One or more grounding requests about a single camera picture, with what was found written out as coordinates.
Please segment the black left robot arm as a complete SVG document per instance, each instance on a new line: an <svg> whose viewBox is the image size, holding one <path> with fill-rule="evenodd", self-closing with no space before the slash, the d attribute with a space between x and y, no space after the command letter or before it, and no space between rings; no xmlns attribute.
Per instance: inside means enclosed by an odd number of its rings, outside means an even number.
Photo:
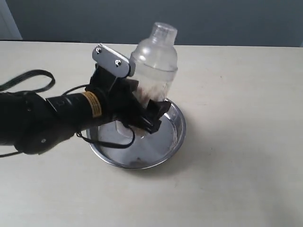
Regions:
<svg viewBox="0 0 303 227"><path fill-rule="evenodd" d="M84 130L120 121L130 131L159 130L169 101L149 100L143 107L134 91L139 82L118 77L99 65L84 91L72 88L44 99L41 92L55 85L52 73L30 70L0 86L0 143L15 154L43 154Z"/></svg>

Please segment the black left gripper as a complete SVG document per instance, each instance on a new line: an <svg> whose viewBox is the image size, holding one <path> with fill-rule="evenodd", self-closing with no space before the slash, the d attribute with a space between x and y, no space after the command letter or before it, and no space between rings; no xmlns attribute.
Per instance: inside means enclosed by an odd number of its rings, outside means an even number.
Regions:
<svg viewBox="0 0 303 227"><path fill-rule="evenodd" d="M169 101L149 100L143 110L133 92L139 81L117 78L98 64L85 91L97 96L105 122L120 121L123 125L143 128L149 134L160 129L161 117L170 109Z"/></svg>

